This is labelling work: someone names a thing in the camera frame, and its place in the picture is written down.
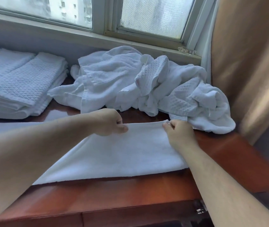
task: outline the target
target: forearm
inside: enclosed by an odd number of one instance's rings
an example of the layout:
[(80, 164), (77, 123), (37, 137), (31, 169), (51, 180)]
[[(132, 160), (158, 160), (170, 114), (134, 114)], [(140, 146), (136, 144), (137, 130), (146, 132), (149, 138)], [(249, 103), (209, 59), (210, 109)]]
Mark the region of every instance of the forearm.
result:
[(269, 226), (269, 210), (198, 146), (182, 147), (198, 189), (216, 227)]
[(0, 213), (93, 127), (82, 114), (0, 134)]

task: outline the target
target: window sill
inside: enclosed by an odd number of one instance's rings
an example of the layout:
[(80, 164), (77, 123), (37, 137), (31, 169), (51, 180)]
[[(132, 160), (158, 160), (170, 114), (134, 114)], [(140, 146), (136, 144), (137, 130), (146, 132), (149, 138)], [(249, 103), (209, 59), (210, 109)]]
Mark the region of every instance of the window sill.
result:
[(49, 39), (57, 39), (64, 42), (87, 45), (91, 47), (110, 50), (112, 48), (127, 45), (139, 50), (143, 54), (149, 54), (156, 58), (166, 55), (169, 60), (183, 64), (201, 64), (201, 57), (179, 52), (178, 50), (148, 45), (139, 42), (112, 38), (92, 32), (66, 28), (62, 26), (21, 19), (0, 14), (0, 30), (8, 30), (27, 33)]

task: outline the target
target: person's left hand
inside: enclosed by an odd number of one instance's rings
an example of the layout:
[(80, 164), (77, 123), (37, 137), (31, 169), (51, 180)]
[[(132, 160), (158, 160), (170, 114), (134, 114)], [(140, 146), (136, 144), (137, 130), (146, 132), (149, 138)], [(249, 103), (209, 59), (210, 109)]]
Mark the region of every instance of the person's left hand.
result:
[(107, 136), (112, 133), (125, 133), (128, 127), (122, 124), (122, 117), (115, 109), (100, 109), (89, 113), (94, 121), (94, 133)]

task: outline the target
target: pile of crumpled towels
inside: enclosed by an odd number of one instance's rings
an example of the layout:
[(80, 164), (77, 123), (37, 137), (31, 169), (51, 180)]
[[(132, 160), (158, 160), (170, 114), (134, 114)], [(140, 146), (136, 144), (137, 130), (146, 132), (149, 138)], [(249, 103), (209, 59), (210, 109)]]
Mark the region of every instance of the pile of crumpled towels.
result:
[(40, 115), (52, 100), (47, 92), (60, 86), (67, 72), (63, 57), (0, 49), (0, 118)]
[(156, 116), (190, 122), (195, 129), (224, 134), (235, 128), (226, 96), (206, 84), (204, 68), (180, 66), (166, 56), (156, 59), (129, 46), (81, 57), (71, 68), (74, 84), (55, 87), (48, 95), (88, 113), (103, 106), (130, 107)]

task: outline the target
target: window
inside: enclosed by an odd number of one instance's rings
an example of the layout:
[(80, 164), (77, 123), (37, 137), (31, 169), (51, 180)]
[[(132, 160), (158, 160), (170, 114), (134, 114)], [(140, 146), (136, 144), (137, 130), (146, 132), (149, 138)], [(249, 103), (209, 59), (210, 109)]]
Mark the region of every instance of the window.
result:
[(0, 0), (0, 14), (174, 50), (194, 50), (214, 1)]

